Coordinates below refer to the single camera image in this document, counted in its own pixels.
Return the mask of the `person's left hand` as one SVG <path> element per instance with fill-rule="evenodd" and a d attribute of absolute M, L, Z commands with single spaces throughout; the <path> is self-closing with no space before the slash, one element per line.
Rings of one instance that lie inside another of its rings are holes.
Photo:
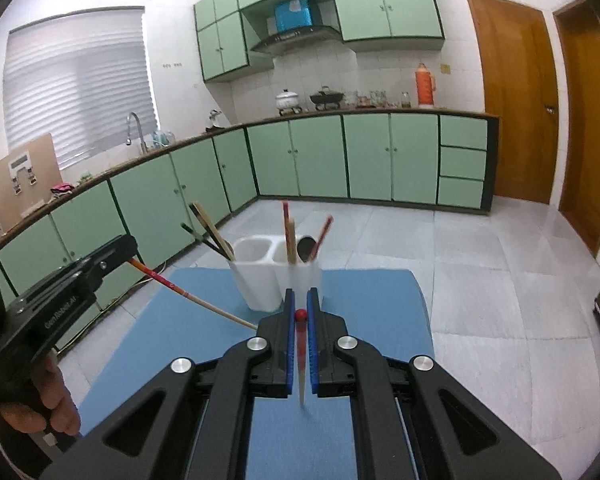
<path fill-rule="evenodd" d="M 80 432 L 81 417 L 66 387 L 55 352 L 50 352 L 35 364 L 31 382 L 38 400 L 50 414 L 35 411 L 30 401 L 9 402 L 0 405 L 4 421 L 24 434 L 43 431 L 50 424 L 53 430 L 61 434 L 76 436 Z"/>

